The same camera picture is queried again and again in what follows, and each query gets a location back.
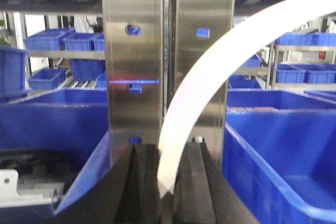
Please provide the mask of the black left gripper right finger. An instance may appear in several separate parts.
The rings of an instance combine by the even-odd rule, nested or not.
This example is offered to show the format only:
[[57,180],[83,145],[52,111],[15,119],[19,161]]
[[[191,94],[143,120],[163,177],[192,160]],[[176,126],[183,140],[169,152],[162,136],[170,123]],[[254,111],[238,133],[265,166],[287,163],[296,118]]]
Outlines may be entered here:
[[173,223],[259,223],[213,163],[205,143],[185,146],[175,185]]

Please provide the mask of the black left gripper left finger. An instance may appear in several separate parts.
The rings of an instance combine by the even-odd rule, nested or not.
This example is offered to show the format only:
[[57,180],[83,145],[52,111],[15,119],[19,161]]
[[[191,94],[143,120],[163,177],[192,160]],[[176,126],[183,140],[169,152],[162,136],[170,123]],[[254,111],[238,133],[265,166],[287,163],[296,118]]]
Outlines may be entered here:
[[53,223],[157,223],[158,151],[154,144],[129,144],[103,178]]

